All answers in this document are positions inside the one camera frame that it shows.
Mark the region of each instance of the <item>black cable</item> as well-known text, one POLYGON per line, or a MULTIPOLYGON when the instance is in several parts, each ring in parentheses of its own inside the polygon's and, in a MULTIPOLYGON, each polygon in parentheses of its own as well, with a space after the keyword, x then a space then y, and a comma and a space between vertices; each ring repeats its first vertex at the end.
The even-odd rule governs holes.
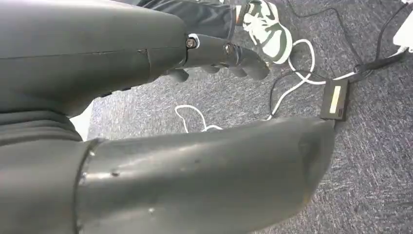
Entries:
POLYGON ((346 28, 345 28, 345 26, 344 26, 343 20, 341 19, 341 16, 340 16, 340 14, 338 13, 338 10, 337 10, 337 9, 335 9, 335 8, 333 8, 333 7, 329 7, 329 8, 327 8, 327 9, 322 10, 322 11, 319 11, 319 12, 316 12, 316 13, 311 13, 311 14, 309 14, 309 15, 299 15, 299 14, 297 14, 297 12, 294 10, 294 7, 293 7, 293 5, 291 4, 290 0, 287 0, 287 4, 288 4, 288 6, 291 8, 291 11, 293 12, 293 14, 294 14, 296 17, 298 17, 298 18, 308 18, 308 17, 312 17, 312 16, 316 16, 316 15, 322 14, 322 13, 324 13, 324 12, 326 12, 326 11, 334 11, 334 13, 335 13, 336 16, 337 16, 338 23, 340 24, 341 29, 343 30, 344 38, 346 39, 346 42, 347 42, 348 46, 350 47, 350 50, 353 52, 353 55, 356 57, 357 62, 363 63, 363 60, 361 59, 360 55, 358 55, 357 50, 354 48, 353 44, 351 43, 350 36, 348 35, 348 32, 347 32, 347 30, 346 30, 346 28))
POLYGON ((392 17, 390 17, 390 19, 388 19, 388 20, 384 23, 383 27, 381 28, 380 33, 378 34, 377 48, 376 48, 376 51, 375 51, 375 61, 377 61, 378 58, 380 57, 381 40, 382 40, 382 38, 383 38, 384 30, 386 29, 387 25, 389 25, 389 23, 396 17, 396 15, 399 14, 399 12, 402 11, 404 8, 406 8, 408 5, 409 5, 408 3, 405 3, 403 6, 401 6, 401 7, 392 15, 392 17))
MULTIPOLYGON (((339 23, 340 23, 341 28, 343 29, 344 37, 345 37, 345 39, 346 39, 347 44, 348 44, 349 47, 350 47, 350 50, 353 52, 353 54, 354 54, 354 56, 356 57, 356 59, 358 60, 358 62, 360 62, 361 64, 364 64, 363 61, 362 61, 362 59, 361 59, 361 57, 358 55, 357 51, 355 50, 354 46, 352 45, 352 43, 351 43, 351 41, 350 41, 350 39, 349 39, 347 30, 346 30, 345 27, 344 27, 343 21, 341 20, 340 14, 338 13, 338 10, 337 10, 337 9, 335 9, 335 8, 333 8, 333 7, 329 7, 329 8, 327 8, 327 9, 324 9, 324 10, 320 11, 320 12, 316 12, 316 13, 312 13, 312 14, 309 14, 309 15, 304 15, 304 16, 302 16, 302 15, 299 15, 299 14, 297 14, 297 13, 295 12, 295 10, 294 10, 294 8, 293 8, 290 0, 286 0, 286 1, 287 1, 287 3, 288 3, 289 7, 291 8, 291 11, 293 12, 293 14, 294 14, 296 17, 298 17, 298 18, 307 18, 307 17, 311 17, 311 16, 318 15, 318 14, 322 14, 322 13, 328 11, 328 10, 333 10, 333 11, 335 12, 336 16, 337 16, 337 19, 338 19, 338 21, 339 21, 339 23)), ((408 5, 409 5, 408 3, 403 4, 403 6, 401 6, 401 7, 392 15, 392 17, 389 18, 389 19, 384 23, 384 25, 381 27, 381 30, 380 30, 380 33, 379 33, 378 39, 377 39, 377 47, 376 47, 375 61, 377 61, 378 58, 379 58, 379 56, 380 56, 381 41, 382 41, 382 38, 383 38, 384 30, 385 30, 386 27, 389 25, 389 23, 396 17, 396 15, 397 15, 400 11, 402 11, 405 7, 407 7, 408 5)), ((273 90, 274 90, 274 88, 275 88, 275 85, 277 84, 277 82, 278 82, 280 79, 282 79, 282 78, 284 78, 284 77, 286 77, 286 76, 295 74, 296 72, 311 74, 311 75, 313 75, 313 76, 315 76, 315 77, 319 77, 319 78, 322 78, 322 79, 324 79, 324 80, 328 80, 326 77, 320 76, 320 75, 318 75, 318 74, 316 74, 316 73, 314 73, 314 72, 308 71, 308 70, 290 71, 290 72, 284 73, 284 74, 282 74, 281 76, 275 78, 274 83, 273 83, 273 85, 272 85, 272 87, 271 87, 271 90, 270 90, 270 98, 269 98, 270 115, 271 115, 272 117, 275 117, 275 116, 272 114, 272 93, 273 93, 273 90)), ((373 72, 373 70, 366 71, 366 74, 365 74, 365 75, 363 75, 363 74, 361 74, 361 75, 362 75, 363 78, 366 78, 366 77, 368 77, 369 75, 371 75, 372 72, 373 72)))
POLYGON ((314 72, 306 71, 306 70, 289 71, 289 72, 286 72, 286 73, 282 74, 281 76, 275 78, 274 83, 272 84, 272 87, 271 87, 271 90, 270 90, 270 102, 269 102, 270 115, 271 115, 272 117, 275 117, 275 116, 272 114, 272 93, 273 93, 273 90, 274 90, 274 88, 275 88, 275 85, 276 85, 277 82, 278 82, 279 80, 281 80, 282 78, 284 78, 284 77, 286 77, 286 76, 289 76, 289 75, 292 75, 292 74, 295 74, 295 73, 297 73, 297 72, 306 73, 306 74, 311 74, 311 75, 313 75, 313 76, 315 76, 315 77, 318 77, 318 78, 322 79, 323 81, 328 81, 328 78, 323 77, 323 76, 321 76, 321 75, 319 75, 319 74, 316 74, 316 73, 314 73, 314 72))

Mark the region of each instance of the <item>screw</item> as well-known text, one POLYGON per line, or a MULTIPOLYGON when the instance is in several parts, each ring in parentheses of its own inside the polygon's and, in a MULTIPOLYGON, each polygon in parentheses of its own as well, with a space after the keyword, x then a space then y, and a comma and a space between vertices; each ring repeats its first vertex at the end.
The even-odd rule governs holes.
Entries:
POLYGON ((232 52, 232 46, 230 44, 226 44, 224 46, 225 53, 228 55, 232 52))
POLYGON ((193 38, 187 39, 187 48, 188 49, 193 49, 196 47, 196 41, 193 38))

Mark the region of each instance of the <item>robotic hand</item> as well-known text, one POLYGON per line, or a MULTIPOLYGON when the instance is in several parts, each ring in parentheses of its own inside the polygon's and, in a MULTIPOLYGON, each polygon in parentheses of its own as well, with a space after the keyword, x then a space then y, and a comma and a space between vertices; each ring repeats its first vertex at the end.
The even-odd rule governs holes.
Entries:
POLYGON ((194 66, 268 74, 252 51, 188 35, 172 15, 0 0, 0 233, 242 234, 296 214, 330 163, 334 131, 322 119, 89 142, 68 127, 98 96, 185 79, 194 66))

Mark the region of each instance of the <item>white device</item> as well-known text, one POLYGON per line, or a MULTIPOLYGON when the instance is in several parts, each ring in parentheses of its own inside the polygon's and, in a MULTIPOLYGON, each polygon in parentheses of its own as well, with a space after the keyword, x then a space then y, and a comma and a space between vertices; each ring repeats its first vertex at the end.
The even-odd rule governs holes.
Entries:
POLYGON ((413 12, 407 17, 399 31, 393 37, 395 45, 409 47, 409 52, 413 53, 413 12))

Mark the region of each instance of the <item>gray carpet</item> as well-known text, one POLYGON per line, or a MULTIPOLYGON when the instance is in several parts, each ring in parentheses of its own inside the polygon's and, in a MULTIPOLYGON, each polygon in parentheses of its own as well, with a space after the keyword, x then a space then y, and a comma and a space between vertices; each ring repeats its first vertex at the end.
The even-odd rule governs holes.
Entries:
MULTIPOLYGON (((399 7, 397 0, 294 0, 299 14, 336 7, 351 40, 365 61, 375 54, 379 29, 399 7)), ((281 5, 281 21, 294 39, 309 39, 316 51, 316 71, 328 77, 347 73, 356 64, 332 13, 298 19, 281 5)), ((412 7, 403 11, 386 31, 382 55, 397 49, 392 37, 412 7)), ((235 42, 251 47, 245 32, 235 42)), ((293 62, 308 69, 309 50, 294 49, 293 62)), ((268 115, 269 88, 288 65, 271 66, 261 82, 236 78, 222 70, 215 75, 192 69, 190 79, 176 83, 168 77, 117 92, 94 103, 89 138, 121 139, 184 132, 174 107, 191 104, 207 124, 231 127, 268 115)), ((281 81, 274 100, 299 82, 281 81)), ((277 116, 318 115, 322 87, 305 84, 282 103, 277 116)), ((413 232, 413 56, 374 72, 351 86, 348 120, 337 126, 332 166, 312 202, 298 216, 260 234, 274 233, 410 233, 413 232)), ((190 131, 202 129, 194 111, 183 110, 190 131)))

